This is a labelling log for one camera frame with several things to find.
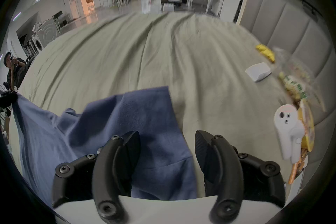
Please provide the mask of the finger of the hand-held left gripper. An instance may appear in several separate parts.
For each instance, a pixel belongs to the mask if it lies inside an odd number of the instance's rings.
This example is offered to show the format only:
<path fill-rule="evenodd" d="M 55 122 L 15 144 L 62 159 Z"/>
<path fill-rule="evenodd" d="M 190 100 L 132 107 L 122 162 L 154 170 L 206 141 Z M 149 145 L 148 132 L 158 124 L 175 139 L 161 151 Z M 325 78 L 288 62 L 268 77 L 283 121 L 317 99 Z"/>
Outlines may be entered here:
<path fill-rule="evenodd" d="M 18 93 L 17 92 L 4 92 L 0 95 L 0 109 L 6 109 L 13 104 L 18 102 Z"/>

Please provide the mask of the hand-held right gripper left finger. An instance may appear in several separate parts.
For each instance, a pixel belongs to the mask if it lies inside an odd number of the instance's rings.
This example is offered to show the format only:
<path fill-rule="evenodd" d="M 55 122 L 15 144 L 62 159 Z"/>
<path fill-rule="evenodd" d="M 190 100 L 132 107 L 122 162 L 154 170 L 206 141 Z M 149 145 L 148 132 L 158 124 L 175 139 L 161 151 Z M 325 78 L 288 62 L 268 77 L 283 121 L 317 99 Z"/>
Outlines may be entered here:
<path fill-rule="evenodd" d="M 68 202 L 94 200 L 96 211 L 105 223 L 127 223 L 128 214 L 119 196 L 131 196 L 132 175 L 141 154 L 138 131 L 114 135 L 99 148 L 55 168 L 52 208 Z"/>

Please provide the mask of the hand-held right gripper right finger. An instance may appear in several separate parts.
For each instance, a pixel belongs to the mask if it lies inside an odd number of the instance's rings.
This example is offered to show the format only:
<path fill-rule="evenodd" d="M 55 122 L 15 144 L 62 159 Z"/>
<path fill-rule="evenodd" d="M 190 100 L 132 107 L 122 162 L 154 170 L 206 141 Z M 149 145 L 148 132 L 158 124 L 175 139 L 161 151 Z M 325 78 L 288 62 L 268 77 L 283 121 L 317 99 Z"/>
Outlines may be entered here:
<path fill-rule="evenodd" d="M 238 153 L 223 136 L 195 133 L 195 155 L 204 175 L 206 197 L 217 196 L 212 223 L 233 223 L 243 201 L 265 202 L 282 209 L 286 195 L 280 166 L 245 152 Z"/>

